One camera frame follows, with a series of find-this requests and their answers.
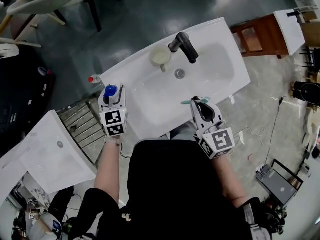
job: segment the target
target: cup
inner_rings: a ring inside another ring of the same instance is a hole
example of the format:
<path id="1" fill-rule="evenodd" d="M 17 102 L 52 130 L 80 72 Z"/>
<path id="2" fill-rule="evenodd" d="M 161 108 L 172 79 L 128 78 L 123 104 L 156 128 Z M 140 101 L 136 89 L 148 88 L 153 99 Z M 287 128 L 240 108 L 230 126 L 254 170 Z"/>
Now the cup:
<path id="1" fill-rule="evenodd" d="M 166 72 L 165 64 L 171 59 L 171 50 L 164 44 L 157 44 L 150 52 L 151 63 L 158 67 L 160 66 L 162 72 Z"/>

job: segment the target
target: sink basin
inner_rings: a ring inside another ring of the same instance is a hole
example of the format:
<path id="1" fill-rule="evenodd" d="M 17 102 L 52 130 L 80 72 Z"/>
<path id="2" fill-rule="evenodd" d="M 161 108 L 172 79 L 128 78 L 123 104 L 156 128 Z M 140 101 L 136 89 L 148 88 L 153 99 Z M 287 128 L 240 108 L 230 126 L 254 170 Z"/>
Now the sink basin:
<path id="1" fill-rule="evenodd" d="M 176 34 L 137 52 L 100 77 L 109 84 L 126 87 L 128 122 L 139 139 L 157 138 L 192 119 L 189 105 L 194 96 L 210 97 L 215 104 L 250 83 L 247 68 L 224 18 L 184 30 L 199 54 L 190 64 L 179 49 L 165 65 L 153 66 L 149 53 L 157 44 L 169 45 Z M 175 71 L 185 72 L 183 79 Z"/>

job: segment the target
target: wooden cabinet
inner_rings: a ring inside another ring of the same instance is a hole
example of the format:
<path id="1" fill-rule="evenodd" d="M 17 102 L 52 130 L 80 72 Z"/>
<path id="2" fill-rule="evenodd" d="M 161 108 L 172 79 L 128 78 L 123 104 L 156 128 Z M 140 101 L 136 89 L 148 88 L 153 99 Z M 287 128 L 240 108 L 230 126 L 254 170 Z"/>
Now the wooden cabinet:
<path id="1" fill-rule="evenodd" d="M 243 57 L 289 55 L 276 17 L 268 15 L 231 28 Z"/>

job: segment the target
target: blue cap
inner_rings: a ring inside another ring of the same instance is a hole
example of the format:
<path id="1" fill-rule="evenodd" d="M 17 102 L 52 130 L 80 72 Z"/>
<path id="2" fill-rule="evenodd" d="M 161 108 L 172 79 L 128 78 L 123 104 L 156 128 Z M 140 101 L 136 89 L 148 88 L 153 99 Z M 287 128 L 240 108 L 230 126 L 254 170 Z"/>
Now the blue cap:
<path id="1" fill-rule="evenodd" d="M 108 85 L 106 88 L 105 88 L 105 92 L 104 92 L 104 95 L 103 97 L 112 97 L 114 96 L 118 91 L 118 87 L 115 86 L 115 85 Z"/>

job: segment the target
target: black faucet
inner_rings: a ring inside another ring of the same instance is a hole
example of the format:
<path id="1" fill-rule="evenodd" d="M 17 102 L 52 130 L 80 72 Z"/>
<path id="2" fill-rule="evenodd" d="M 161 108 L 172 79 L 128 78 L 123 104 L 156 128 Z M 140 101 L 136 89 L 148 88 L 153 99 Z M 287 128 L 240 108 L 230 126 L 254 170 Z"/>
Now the black faucet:
<path id="1" fill-rule="evenodd" d="M 170 43 L 168 47 L 170 48 L 172 53 L 177 52 L 179 48 L 181 48 L 191 64 L 196 63 L 196 59 L 199 57 L 199 54 L 190 42 L 188 34 L 185 32 L 178 33 L 173 42 Z"/>

